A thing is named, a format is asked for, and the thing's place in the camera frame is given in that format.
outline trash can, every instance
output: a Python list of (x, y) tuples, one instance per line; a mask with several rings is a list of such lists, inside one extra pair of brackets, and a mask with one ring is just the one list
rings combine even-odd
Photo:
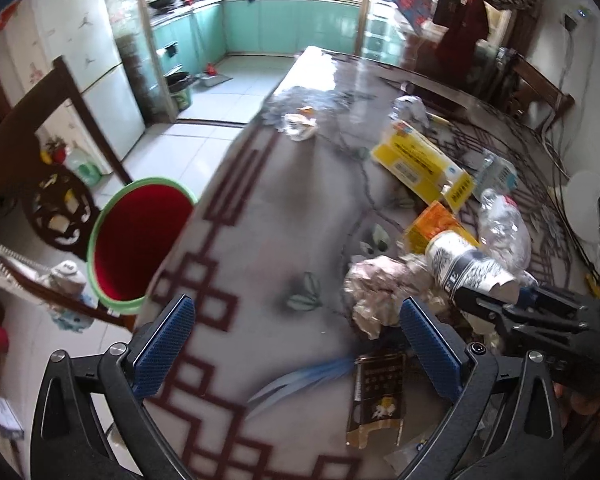
[(191, 85), (193, 77), (189, 72), (176, 72), (167, 76), (167, 86), (171, 99), (176, 103), (179, 111), (191, 106)]
[(195, 203), (185, 187), (158, 177), (136, 180), (109, 200), (87, 249), (89, 282), (102, 304), (120, 314), (138, 313)]

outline water bottle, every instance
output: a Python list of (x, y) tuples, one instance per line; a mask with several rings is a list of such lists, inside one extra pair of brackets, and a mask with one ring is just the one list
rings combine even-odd
[(480, 196), (478, 236), (484, 252), (518, 277), (531, 261), (531, 238), (516, 203), (493, 189)]
[(64, 165), (68, 170), (73, 171), (76, 176), (89, 187), (95, 186), (102, 178), (102, 174), (97, 166), (89, 156), (77, 146), (74, 146), (71, 151), (69, 151), (64, 160)]

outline red garment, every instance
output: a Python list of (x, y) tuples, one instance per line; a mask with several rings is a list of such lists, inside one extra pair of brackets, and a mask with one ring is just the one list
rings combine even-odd
[(466, 5), (456, 11), (449, 30), (436, 49), (442, 68), (458, 81), (464, 81), (473, 62), (475, 42), (486, 40), (488, 35), (489, 20), (484, 0), (467, 0)]

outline white refrigerator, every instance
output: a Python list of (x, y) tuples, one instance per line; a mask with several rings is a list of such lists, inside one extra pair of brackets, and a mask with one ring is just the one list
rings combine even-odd
[[(58, 56), (71, 71), (84, 101), (116, 155), (122, 159), (144, 132), (116, 47), (104, 0), (23, 0), (3, 30), (24, 92)], [(105, 173), (110, 167), (70, 102), (45, 122), (50, 136), (77, 143)]]

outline patterned tablecloth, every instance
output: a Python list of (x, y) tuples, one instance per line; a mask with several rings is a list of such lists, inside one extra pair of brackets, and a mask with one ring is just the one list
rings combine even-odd
[[(232, 144), (141, 313), (155, 316), (176, 294), (196, 301), (192, 335), (146, 405), (198, 478), (394, 476), (382, 459), (395, 449), (392, 430), (372, 433), (363, 451), (347, 449), (350, 376), (251, 418), (247, 400), (284, 374), (360, 351), (341, 295), (344, 274), (363, 248), (366, 257), (383, 253), (374, 232), (386, 233), (384, 253), (395, 256), (393, 241), (424, 208), (368, 156), (408, 80), (466, 108), (474, 125), (427, 132), (453, 160), (473, 171), (487, 147), (516, 166), (513, 197), (533, 241), (529, 271), (540, 282), (566, 284), (570, 258), (546, 195), (550, 162), (529, 130), (421, 76), (309, 47)], [(271, 124), (302, 105), (316, 109), (319, 134), (293, 142)], [(477, 207), (471, 199), (460, 213), (474, 233)], [(310, 310), (291, 308), (293, 295), (309, 298)], [(447, 407), (421, 374), (406, 382), (404, 442)]]

